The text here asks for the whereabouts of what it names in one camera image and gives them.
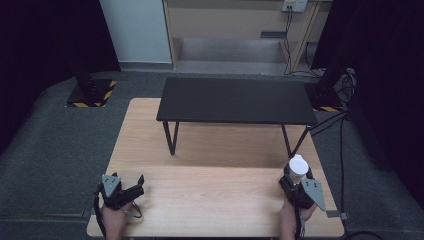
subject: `human hand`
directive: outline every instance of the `human hand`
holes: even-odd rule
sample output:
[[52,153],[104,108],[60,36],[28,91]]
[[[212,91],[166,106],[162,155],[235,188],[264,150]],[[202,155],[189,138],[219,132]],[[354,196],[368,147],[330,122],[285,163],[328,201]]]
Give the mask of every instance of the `human hand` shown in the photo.
[[[132,202],[125,204],[122,209],[129,211],[132,207]],[[122,238],[125,226],[127,224],[127,215],[118,209],[110,209],[103,205],[102,221],[106,229],[106,240],[117,240]]]
[[[314,203],[309,209],[300,209],[302,218],[307,221],[311,218],[317,205]],[[280,240],[294,240],[296,233],[296,215],[294,206],[284,196],[284,204],[280,211]]]

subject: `white bottle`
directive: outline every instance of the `white bottle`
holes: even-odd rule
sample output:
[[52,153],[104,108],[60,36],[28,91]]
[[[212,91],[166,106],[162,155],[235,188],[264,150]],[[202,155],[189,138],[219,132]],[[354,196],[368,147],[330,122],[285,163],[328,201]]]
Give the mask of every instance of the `white bottle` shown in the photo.
[[294,184],[298,184],[309,170],[308,163],[299,154],[295,154],[289,161],[289,177]]

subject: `yellow and black hazard tape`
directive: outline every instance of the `yellow and black hazard tape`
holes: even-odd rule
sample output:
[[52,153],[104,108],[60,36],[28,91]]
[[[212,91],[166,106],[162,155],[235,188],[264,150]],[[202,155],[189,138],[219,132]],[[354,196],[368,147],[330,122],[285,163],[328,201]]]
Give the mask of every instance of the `yellow and black hazard tape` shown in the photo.
[[73,103],[67,103],[65,107],[103,107],[106,105],[107,101],[110,98],[110,95],[112,94],[113,88],[116,85],[116,81],[111,81],[109,88],[105,94],[105,96],[103,97],[103,101],[101,102],[96,102],[96,103],[92,103],[92,102],[73,102]]
[[314,107],[314,111],[343,112],[343,107]]

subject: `wall socket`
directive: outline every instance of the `wall socket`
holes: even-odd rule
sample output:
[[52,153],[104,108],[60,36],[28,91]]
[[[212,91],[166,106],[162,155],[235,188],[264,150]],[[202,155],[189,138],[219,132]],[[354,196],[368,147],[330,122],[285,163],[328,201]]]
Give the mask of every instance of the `wall socket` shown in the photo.
[[289,12],[290,7],[293,12],[304,12],[308,0],[285,0],[281,11]]

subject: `wire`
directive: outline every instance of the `wire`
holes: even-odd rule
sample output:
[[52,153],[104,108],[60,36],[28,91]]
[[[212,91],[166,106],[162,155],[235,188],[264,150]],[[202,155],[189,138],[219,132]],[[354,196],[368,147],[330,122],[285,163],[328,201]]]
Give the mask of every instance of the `wire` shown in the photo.
[[[344,158],[343,158],[343,122],[345,120],[347,120],[349,117],[349,114],[344,115],[341,118],[341,122],[340,122],[340,167],[341,167],[341,190],[340,190],[340,212],[344,213],[345,212],[345,205],[344,205],[344,185],[345,185],[345,172],[344,172]],[[358,231],[352,234],[349,234],[346,228],[346,224],[344,221],[342,221],[343,224],[343,228],[345,230],[345,235],[346,238],[344,238],[344,240],[349,240],[352,239],[352,237],[358,236],[358,235],[371,235],[374,236],[380,240],[384,240],[381,236],[379,236],[376,233],[373,232],[369,232],[369,231]]]
[[335,118],[335,117],[337,117],[337,116],[340,116],[341,114],[347,113],[347,112],[348,112],[348,111],[342,111],[342,112],[339,112],[338,114],[336,114],[336,115],[334,115],[334,116],[332,116],[332,117],[330,117],[330,118],[327,118],[326,120],[324,120],[324,121],[322,121],[322,122],[320,122],[320,123],[318,123],[318,124],[316,124],[316,125],[312,126],[312,127],[309,129],[309,131],[312,131],[312,130],[314,130],[315,128],[317,128],[317,127],[321,126],[322,124],[324,124],[324,123],[326,123],[326,122],[330,121],[331,119],[333,119],[333,118]]
[[319,75],[316,72],[314,72],[314,70],[312,69],[312,65],[309,63],[309,60],[308,60],[308,46],[309,46],[309,42],[306,42],[306,46],[305,46],[305,61],[306,61],[306,65],[308,65],[309,70],[311,70],[311,72],[315,76],[322,77],[321,75]]
[[[321,76],[317,76],[317,74],[315,72],[306,72],[306,71],[293,71],[292,69],[292,59],[291,59],[291,54],[290,54],[290,44],[289,44],[289,40],[287,39],[287,36],[289,34],[289,30],[290,30],[290,25],[292,23],[293,20],[293,8],[292,6],[288,6],[288,14],[287,14],[287,23],[286,23],[286,37],[284,38],[284,48],[287,51],[287,65],[284,69],[284,75],[290,75],[290,76],[303,76],[303,77],[313,77],[313,78],[320,78]],[[295,73],[306,73],[308,74],[308,76],[305,75],[295,75]]]
[[374,236],[374,237],[376,237],[376,238],[378,238],[380,240],[384,240],[384,238],[382,238],[378,234],[375,234],[375,233],[369,232],[369,231],[358,231],[358,232],[352,233],[348,237],[344,238],[344,240],[352,239],[352,237],[356,237],[358,235],[371,235],[371,236]]

